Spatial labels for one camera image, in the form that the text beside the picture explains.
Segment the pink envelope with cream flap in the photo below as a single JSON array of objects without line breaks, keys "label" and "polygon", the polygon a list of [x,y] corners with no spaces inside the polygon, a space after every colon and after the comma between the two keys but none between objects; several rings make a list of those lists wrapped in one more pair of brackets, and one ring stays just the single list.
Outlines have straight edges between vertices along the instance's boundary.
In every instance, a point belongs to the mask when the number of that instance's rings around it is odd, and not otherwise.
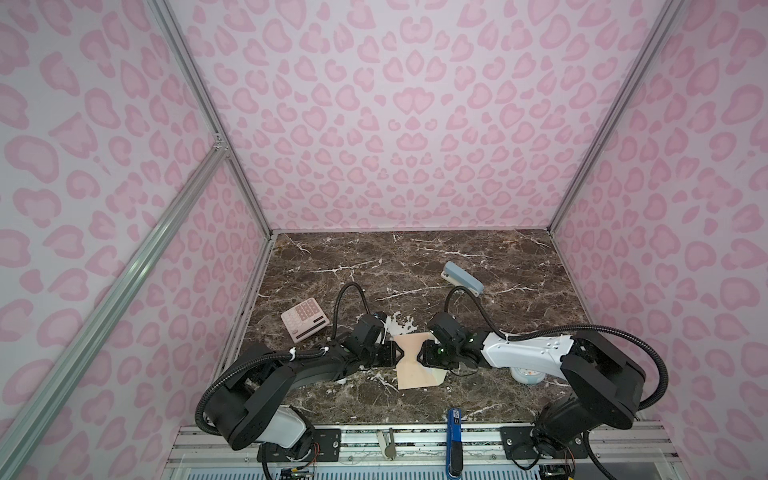
[{"label": "pink envelope with cream flap", "polygon": [[393,340],[403,351],[403,357],[396,365],[399,390],[428,388],[441,385],[447,371],[423,366],[417,359],[421,347],[427,340],[434,340],[431,333],[412,333],[394,336]]}]

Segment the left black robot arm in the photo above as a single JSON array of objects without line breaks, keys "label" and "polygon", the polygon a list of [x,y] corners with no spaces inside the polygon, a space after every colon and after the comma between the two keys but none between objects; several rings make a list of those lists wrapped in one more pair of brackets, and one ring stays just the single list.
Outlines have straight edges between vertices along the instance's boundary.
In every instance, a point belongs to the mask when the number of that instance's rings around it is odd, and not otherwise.
[{"label": "left black robot arm", "polygon": [[288,393],[307,385],[344,379],[360,370],[394,367],[403,349],[387,340],[382,321],[363,315],[355,327],[315,349],[275,351],[249,348],[202,394],[194,413],[197,427],[222,437],[234,451],[272,444],[304,458],[315,427],[298,409],[284,404]]}]

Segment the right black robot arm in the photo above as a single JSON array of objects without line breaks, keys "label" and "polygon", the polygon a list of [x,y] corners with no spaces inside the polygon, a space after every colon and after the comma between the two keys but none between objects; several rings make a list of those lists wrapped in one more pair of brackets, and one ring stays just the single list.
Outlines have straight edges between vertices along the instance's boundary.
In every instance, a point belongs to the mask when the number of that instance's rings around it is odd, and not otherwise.
[{"label": "right black robot arm", "polygon": [[417,359],[425,367],[523,369],[565,380],[571,393],[537,414],[524,444],[553,457],[582,433],[607,425],[628,430],[640,409],[646,374],[600,333],[544,334],[513,340],[489,330],[470,330],[447,313],[429,324],[434,338]]}]

